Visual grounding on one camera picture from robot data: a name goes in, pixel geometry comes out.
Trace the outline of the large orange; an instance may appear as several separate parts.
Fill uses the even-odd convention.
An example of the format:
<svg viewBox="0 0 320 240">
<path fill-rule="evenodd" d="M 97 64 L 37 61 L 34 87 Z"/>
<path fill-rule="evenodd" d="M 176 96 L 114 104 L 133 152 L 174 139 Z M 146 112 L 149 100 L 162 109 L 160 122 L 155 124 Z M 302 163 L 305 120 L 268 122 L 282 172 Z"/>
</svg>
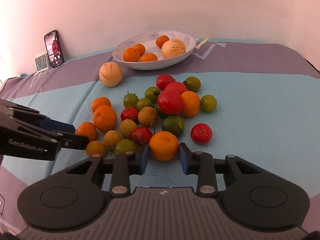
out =
<svg viewBox="0 0 320 240">
<path fill-rule="evenodd" d="M 115 110 L 108 105 L 98 107 L 93 113 L 93 124 L 99 131 L 105 133 L 115 129 L 117 125 Z"/>
<path fill-rule="evenodd" d="M 178 153 L 179 141 L 167 131 L 155 133 L 149 141 L 151 155 L 159 161 L 170 161 Z"/>
</svg>

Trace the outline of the yellow-green fruit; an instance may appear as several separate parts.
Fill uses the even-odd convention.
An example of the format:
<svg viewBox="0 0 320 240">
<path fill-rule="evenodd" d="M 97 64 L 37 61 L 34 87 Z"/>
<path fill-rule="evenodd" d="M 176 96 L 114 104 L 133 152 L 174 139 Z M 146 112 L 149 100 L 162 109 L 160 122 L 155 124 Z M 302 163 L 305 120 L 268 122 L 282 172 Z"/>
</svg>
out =
<svg viewBox="0 0 320 240">
<path fill-rule="evenodd" d="M 132 139 L 132 133 L 137 127 L 137 124 L 133 120 L 125 119 L 121 122 L 119 131 L 125 139 Z"/>
</svg>

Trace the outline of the small yellow-orange fruit bottom left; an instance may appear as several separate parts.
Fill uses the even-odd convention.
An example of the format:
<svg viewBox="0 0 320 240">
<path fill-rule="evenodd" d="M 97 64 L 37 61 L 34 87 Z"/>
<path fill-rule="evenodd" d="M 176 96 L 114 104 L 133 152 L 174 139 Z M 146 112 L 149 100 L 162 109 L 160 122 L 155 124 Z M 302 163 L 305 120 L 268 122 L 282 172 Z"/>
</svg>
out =
<svg viewBox="0 0 320 240">
<path fill-rule="evenodd" d="M 86 146 L 86 154 L 91 157 L 93 155 L 100 155 L 103 158 L 106 157 L 107 154 L 107 149 L 105 145 L 102 142 L 99 141 L 91 141 L 87 146 Z"/>
</svg>

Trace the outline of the red apple right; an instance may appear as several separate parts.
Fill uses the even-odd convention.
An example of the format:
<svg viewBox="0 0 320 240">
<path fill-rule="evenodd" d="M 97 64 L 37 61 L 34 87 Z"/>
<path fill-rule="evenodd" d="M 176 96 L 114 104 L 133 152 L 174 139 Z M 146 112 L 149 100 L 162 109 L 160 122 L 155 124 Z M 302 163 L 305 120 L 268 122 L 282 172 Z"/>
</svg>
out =
<svg viewBox="0 0 320 240">
<path fill-rule="evenodd" d="M 212 129 L 204 123 L 196 124 L 190 132 L 193 142 L 197 144 L 207 144 L 213 136 Z"/>
</svg>

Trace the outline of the green fruit bottom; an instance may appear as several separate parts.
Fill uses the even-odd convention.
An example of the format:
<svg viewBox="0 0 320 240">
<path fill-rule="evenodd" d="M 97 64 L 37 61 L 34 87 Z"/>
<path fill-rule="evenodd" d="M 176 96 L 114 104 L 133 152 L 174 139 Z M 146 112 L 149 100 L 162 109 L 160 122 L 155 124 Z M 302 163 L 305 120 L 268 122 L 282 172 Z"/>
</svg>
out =
<svg viewBox="0 0 320 240">
<path fill-rule="evenodd" d="M 113 152 L 115 155 L 125 153 L 125 152 L 136 152 L 137 145 L 130 139 L 121 139 L 115 145 Z"/>
</svg>

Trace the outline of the yellow fruit small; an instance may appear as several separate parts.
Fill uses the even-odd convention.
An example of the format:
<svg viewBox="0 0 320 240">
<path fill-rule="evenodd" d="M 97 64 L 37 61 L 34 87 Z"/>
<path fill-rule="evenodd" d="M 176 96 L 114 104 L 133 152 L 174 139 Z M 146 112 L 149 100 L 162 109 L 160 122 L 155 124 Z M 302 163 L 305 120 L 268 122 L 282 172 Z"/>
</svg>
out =
<svg viewBox="0 0 320 240">
<path fill-rule="evenodd" d="M 107 148 L 113 148 L 121 140 L 119 133 L 115 130 L 106 132 L 103 138 L 103 144 Z"/>
</svg>

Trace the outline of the small red apple bottom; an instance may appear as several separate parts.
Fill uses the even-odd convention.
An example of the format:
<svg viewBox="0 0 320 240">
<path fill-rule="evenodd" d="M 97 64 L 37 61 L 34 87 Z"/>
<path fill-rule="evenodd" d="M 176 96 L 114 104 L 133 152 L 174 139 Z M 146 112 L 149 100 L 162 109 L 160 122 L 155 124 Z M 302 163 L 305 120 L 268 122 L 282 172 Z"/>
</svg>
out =
<svg viewBox="0 0 320 240">
<path fill-rule="evenodd" d="M 146 127 L 138 127 L 132 132 L 132 140 L 138 146 L 148 144 L 152 136 L 153 133 Z"/>
</svg>

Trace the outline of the small red apple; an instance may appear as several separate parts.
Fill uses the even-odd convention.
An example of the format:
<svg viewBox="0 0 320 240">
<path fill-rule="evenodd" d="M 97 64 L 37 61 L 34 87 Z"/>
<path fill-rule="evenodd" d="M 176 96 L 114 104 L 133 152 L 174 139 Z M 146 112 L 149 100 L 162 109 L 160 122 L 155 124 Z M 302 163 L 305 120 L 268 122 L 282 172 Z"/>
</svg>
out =
<svg viewBox="0 0 320 240">
<path fill-rule="evenodd" d="M 132 140 L 138 146 L 148 144 L 152 136 L 153 133 L 146 127 L 138 127 L 132 132 Z"/>
<path fill-rule="evenodd" d="M 135 107 L 126 107 L 120 114 L 120 118 L 122 121 L 124 120 L 132 120 L 136 124 L 138 123 L 138 114 L 139 110 L 136 109 Z"/>
</svg>

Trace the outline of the small red apple left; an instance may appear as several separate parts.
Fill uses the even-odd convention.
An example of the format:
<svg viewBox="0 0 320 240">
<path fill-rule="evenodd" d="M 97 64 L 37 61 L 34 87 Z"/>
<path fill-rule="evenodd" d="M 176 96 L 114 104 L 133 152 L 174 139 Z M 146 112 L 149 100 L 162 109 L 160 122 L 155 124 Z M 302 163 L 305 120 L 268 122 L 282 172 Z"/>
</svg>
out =
<svg viewBox="0 0 320 240">
<path fill-rule="evenodd" d="M 135 107 L 126 107 L 120 114 L 120 118 L 122 121 L 124 120 L 132 120 L 136 124 L 138 123 L 138 114 L 139 110 L 136 109 Z"/>
</svg>

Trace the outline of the big red apple centre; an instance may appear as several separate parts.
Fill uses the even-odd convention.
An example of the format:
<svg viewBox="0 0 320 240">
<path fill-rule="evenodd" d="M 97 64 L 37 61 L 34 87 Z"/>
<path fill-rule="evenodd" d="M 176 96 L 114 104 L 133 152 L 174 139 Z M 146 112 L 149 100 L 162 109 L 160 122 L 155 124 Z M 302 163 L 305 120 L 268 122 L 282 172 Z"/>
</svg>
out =
<svg viewBox="0 0 320 240">
<path fill-rule="evenodd" d="M 157 105 L 163 113 L 176 115 L 183 109 L 183 99 L 178 92 L 166 90 L 158 96 Z"/>
</svg>

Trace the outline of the green fruit small centre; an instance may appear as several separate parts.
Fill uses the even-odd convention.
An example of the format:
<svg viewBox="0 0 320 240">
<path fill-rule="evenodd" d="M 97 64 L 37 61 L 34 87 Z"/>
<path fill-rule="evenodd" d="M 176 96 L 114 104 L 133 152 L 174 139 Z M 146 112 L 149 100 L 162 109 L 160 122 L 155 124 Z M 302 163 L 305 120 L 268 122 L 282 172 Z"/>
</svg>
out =
<svg viewBox="0 0 320 240">
<path fill-rule="evenodd" d="M 141 111 L 145 107 L 153 107 L 153 103 L 149 98 L 141 98 L 136 103 L 136 109 Z"/>
</svg>

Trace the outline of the blue purple patterned mat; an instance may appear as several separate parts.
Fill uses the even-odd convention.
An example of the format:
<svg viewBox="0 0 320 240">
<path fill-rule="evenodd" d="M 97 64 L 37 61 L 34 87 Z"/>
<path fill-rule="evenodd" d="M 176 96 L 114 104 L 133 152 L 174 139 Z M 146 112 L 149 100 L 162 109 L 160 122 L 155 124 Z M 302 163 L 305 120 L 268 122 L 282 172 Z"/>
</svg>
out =
<svg viewBox="0 0 320 240">
<path fill-rule="evenodd" d="M 79 126 L 92 120 L 96 98 L 108 98 L 120 114 L 127 92 L 142 98 L 159 75 L 169 74 L 178 82 L 195 76 L 201 81 L 199 96 L 214 96 L 217 108 L 185 119 L 181 140 L 191 150 L 216 158 L 238 155 L 300 185 L 310 197 L 303 226 L 319 229 L 319 73 L 304 57 L 277 44 L 206 42 L 169 68 L 124 68 L 120 85 L 109 88 L 98 74 L 111 59 L 108 52 L 9 79 L 1 87 L 1 98 Z M 200 123 L 212 129 L 207 144 L 191 139 L 191 129 Z"/>
</svg>

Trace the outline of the red apple top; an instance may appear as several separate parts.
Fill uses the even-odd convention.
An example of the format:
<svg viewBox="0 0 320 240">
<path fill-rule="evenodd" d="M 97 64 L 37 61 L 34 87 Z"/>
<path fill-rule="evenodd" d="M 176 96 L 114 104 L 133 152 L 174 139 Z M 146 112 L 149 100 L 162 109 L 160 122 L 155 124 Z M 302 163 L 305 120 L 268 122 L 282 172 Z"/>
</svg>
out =
<svg viewBox="0 0 320 240">
<path fill-rule="evenodd" d="M 175 82 L 175 79 L 171 76 L 171 75 L 168 75 L 168 74 L 162 74 L 160 76 L 157 77 L 157 80 L 156 80 L 156 87 L 163 91 L 165 89 L 165 87 L 172 83 L 172 82 Z"/>
</svg>

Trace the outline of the orange in bowl front left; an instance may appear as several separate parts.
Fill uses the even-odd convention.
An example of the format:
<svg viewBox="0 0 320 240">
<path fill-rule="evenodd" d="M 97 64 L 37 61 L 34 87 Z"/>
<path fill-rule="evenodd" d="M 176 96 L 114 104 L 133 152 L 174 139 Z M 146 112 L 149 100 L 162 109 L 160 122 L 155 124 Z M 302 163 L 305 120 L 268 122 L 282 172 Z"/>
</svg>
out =
<svg viewBox="0 0 320 240">
<path fill-rule="evenodd" d="M 140 59 L 140 51 L 130 47 L 123 52 L 123 60 L 125 62 L 138 62 Z"/>
</svg>

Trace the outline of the pale striped melon in bowl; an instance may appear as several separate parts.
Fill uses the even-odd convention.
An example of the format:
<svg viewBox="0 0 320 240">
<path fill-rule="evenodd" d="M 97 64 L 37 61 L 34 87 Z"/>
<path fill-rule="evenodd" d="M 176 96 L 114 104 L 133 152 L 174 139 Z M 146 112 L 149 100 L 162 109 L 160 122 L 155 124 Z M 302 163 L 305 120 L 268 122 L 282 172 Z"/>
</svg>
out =
<svg viewBox="0 0 320 240">
<path fill-rule="evenodd" d="M 166 41 L 161 48 L 161 54 L 165 59 L 176 57 L 184 53 L 185 44 L 179 39 L 170 39 Z"/>
</svg>

